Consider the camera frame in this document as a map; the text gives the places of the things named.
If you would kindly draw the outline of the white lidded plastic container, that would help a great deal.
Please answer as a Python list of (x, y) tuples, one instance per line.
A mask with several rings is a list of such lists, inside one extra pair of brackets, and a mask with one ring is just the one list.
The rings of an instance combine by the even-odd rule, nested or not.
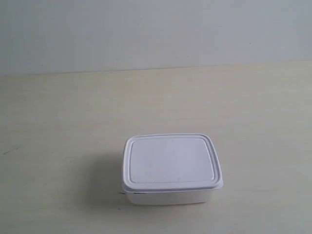
[(213, 142), (205, 134), (155, 134), (124, 146), (122, 188), (136, 205), (207, 202), (223, 186)]

